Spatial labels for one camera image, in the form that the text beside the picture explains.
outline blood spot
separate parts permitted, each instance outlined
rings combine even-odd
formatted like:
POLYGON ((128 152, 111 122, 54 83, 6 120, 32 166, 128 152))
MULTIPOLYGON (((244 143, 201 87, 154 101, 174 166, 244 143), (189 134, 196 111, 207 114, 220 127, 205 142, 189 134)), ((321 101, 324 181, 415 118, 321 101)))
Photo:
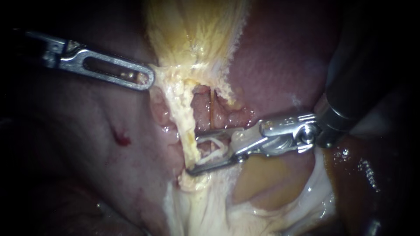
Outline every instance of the blood spot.
POLYGON ((127 131, 117 131, 114 127, 112 127, 112 135, 114 136, 115 142, 120 146, 128 146, 131 144, 131 139, 128 136, 127 131))

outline forceps jaw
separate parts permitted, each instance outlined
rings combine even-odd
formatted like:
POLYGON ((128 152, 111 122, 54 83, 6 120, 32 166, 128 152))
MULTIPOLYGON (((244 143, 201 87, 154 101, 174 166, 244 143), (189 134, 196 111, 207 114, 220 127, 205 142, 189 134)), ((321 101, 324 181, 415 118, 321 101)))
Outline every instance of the forceps jaw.
POLYGON ((57 38, 35 31, 26 31, 24 35, 46 43, 42 60, 43 65, 47 68, 62 69, 137 91, 148 90, 154 83, 154 71, 140 63, 90 50, 86 45, 73 40, 57 38), (88 60, 96 62, 96 65, 102 64, 102 69, 89 66, 88 60), (106 70, 107 66, 109 68, 115 67, 115 70, 127 73, 118 75, 109 72, 106 70))

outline moist tissue surface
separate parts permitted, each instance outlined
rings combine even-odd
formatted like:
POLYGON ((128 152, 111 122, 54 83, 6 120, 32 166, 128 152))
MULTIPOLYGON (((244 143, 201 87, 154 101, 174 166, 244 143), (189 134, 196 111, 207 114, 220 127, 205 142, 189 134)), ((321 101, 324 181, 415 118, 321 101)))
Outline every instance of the moist tissue surface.
MULTIPOLYGON (((201 159, 194 130, 191 102, 197 85, 210 87, 235 104, 227 81, 229 63, 240 42, 251 7, 248 1, 149 1, 147 35, 157 55, 155 86, 176 124, 185 167, 201 159)), ((172 235, 271 235, 279 230, 298 233, 334 213, 334 198, 323 155, 303 191, 276 210, 250 202, 232 204, 229 198, 241 172, 236 166, 217 173, 190 177, 183 171, 177 183, 168 183, 164 210, 172 235)))

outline red blood spot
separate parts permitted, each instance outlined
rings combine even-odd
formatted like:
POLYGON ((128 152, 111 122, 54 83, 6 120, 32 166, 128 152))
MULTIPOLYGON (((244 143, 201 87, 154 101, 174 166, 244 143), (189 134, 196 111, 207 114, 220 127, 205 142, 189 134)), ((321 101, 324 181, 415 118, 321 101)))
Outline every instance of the red blood spot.
POLYGON ((114 140, 118 145, 125 147, 131 144, 131 139, 126 131, 118 132, 114 127, 111 130, 114 140))

